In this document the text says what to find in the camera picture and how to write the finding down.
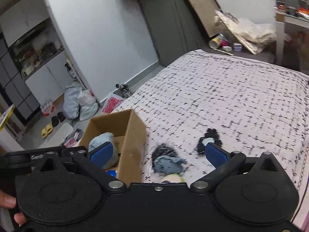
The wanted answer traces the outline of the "person's left hand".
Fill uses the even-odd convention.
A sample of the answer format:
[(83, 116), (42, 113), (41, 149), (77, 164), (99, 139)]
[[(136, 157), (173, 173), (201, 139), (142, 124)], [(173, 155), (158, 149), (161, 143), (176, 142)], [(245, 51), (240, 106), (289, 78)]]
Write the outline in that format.
[[(0, 205), (1, 207), (12, 209), (16, 206), (16, 198), (0, 190)], [(14, 220), (19, 226), (26, 222), (23, 213), (16, 213), (14, 215)]]

